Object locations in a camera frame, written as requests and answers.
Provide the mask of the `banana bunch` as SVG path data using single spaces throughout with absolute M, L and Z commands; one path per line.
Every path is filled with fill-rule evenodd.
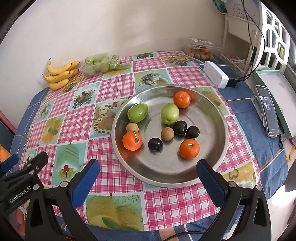
M 43 73 L 42 76 L 51 90 L 59 90 L 66 86 L 70 79 L 79 72 L 79 64 L 80 61 L 74 61 L 56 68 L 52 66 L 52 59 L 49 58 L 47 63 L 47 72 L 49 75 Z

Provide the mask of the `white shelf unit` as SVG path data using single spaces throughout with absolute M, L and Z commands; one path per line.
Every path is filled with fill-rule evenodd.
M 250 72 L 255 60 L 260 32 L 251 19 L 224 16 L 224 36 L 221 59 L 241 77 Z

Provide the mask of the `dark plum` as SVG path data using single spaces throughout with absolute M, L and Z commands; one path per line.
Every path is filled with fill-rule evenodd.
M 197 126 L 189 126 L 186 131 L 187 138 L 197 138 L 200 134 L 200 130 Z
M 151 138 L 148 142 L 148 148 L 151 151 L 161 151 L 163 148 L 163 142 L 159 138 Z
M 184 136 L 187 131 L 187 123 L 183 120 L 176 121 L 173 125 L 173 131 L 176 135 Z

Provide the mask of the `small brown longan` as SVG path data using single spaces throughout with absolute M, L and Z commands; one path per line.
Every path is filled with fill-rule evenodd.
M 126 126 L 126 131 L 127 132 L 130 132 L 130 131 L 138 132 L 139 131 L 138 125 L 136 123 L 129 123 Z

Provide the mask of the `small green apple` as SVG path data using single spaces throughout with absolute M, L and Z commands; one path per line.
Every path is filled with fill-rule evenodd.
M 180 116 L 180 111 L 174 103 L 168 103 L 161 109 L 161 120 L 165 125 L 174 124 Z

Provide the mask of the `large green mango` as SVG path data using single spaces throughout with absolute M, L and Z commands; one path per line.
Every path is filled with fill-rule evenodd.
M 139 123 L 148 114 L 149 107 L 145 103 L 133 105 L 127 112 L 127 117 L 131 123 Z

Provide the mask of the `orange tangerine front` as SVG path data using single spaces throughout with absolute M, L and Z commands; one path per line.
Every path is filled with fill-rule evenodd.
M 181 142 L 179 146 L 179 154 L 186 160 L 191 160 L 195 158 L 200 151 L 200 146 L 198 142 L 194 139 L 186 139 Z

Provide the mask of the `black smartphone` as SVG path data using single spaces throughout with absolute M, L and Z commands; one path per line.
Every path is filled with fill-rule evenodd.
M 280 134 L 280 129 L 271 93 L 267 87 L 262 85 L 256 85 L 255 89 L 266 135 L 270 138 L 276 138 Z

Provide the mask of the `orange tangerine with stem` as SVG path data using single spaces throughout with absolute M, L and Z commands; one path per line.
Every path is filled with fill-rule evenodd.
M 130 131 L 122 138 L 123 146 L 129 151 L 136 151 L 142 146 L 142 137 L 138 132 Z

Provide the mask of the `large steel plate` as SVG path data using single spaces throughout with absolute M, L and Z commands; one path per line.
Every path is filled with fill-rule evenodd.
M 144 90 L 118 110 L 111 130 L 120 163 L 143 182 L 179 188 L 199 182 L 197 162 L 217 169 L 229 132 L 217 105 L 190 88 L 163 85 Z

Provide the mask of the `clear tray of longans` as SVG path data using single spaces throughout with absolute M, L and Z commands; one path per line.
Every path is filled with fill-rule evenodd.
M 222 49 L 205 39 L 188 38 L 184 40 L 184 53 L 195 59 L 214 61 L 220 57 Z

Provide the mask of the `clear tray of green fruit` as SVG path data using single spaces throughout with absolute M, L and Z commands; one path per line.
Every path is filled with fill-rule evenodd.
M 117 70 L 120 65 L 120 52 L 109 51 L 88 56 L 79 67 L 79 71 L 86 77 L 92 77 L 96 73 L 107 73 Z

